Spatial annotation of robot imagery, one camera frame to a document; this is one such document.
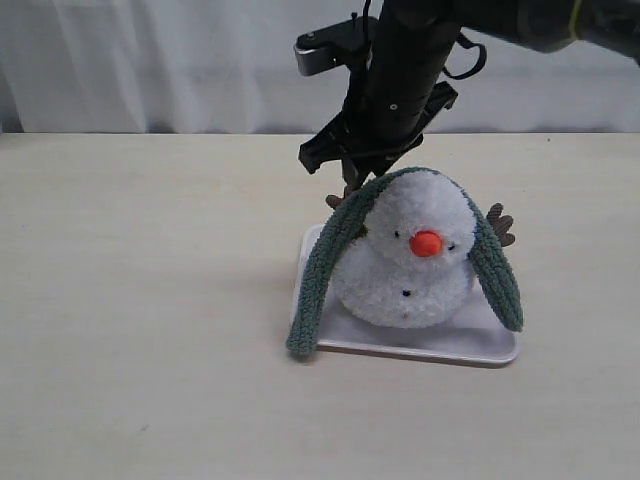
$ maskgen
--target snowman plush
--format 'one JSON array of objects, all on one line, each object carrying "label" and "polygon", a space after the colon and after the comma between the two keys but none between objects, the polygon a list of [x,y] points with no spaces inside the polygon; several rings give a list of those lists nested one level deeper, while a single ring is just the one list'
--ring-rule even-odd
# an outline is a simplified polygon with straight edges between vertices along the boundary
[{"label": "snowman plush", "polygon": [[288,349],[317,345],[331,282],[356,317],[392,328],[425,328],[449,320],[477,279],[505,328],[521,331],[523,314],[502,247],[513,242],[466,192],[435,170],[405,168],[371,180],[336,206],[311,251]]}]

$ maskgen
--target long green ear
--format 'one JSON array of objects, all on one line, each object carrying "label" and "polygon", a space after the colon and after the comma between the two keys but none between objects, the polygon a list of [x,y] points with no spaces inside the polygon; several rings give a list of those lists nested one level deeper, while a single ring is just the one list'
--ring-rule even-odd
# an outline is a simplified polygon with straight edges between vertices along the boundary
[{"label": "long green ear", "polygon": [[298,306],[286,341],[291,353],[304,356],[316,350],[329,280],[340,255],[360,231],[378,195],[394,178],[417,170],[424,168],[405,168],[369,181],[349,195],[329,217],[302,276]]},{"label": "long green ear", "polygon": [[520,290],[500,240],[480,209],[467,197],[476,216],[476,242],[469,259],[489,305],[505,328],[520,332],[524,325]]}]

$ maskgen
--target fluffy white body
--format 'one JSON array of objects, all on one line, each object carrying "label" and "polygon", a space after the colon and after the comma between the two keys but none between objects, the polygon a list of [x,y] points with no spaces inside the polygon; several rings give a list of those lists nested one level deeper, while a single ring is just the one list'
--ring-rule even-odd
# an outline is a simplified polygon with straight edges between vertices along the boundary
[{"label": "fluffy white body", "polygon": [[[331,279],[344,306],[374,325],[424,328],[451,318],[473,288],[476,219],[460,189],[426,171],[393,180]],[[428,254],[415,238],[429,232]]]}]

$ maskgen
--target white plastic tray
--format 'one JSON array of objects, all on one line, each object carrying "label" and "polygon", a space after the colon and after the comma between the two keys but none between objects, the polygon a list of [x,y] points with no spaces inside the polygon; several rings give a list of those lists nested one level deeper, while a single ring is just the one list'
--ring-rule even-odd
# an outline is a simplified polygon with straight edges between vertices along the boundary
[{"label": "white plastic tray", "polygon": [[[304,268],[322,228],[323,225],[311,227],[303,238],[291,322],[295,316]],[[337,299],[330,283],[320,321],[318,350],[503,367],[518,356],[520,341],[517,334],[502,326],[477,283],[453,319],[419,330],[377,327],[354,317]]]}]

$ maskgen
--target orange nose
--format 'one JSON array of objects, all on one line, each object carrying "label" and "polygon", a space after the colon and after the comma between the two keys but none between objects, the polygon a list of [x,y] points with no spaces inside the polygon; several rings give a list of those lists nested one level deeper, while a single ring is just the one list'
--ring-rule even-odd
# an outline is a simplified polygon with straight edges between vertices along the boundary
[{"label": "orange nose", "polygon": [[442,239],[437,233],[422,231],[411,237],[409,246],[418,257],[430,257],[440,252]]}]

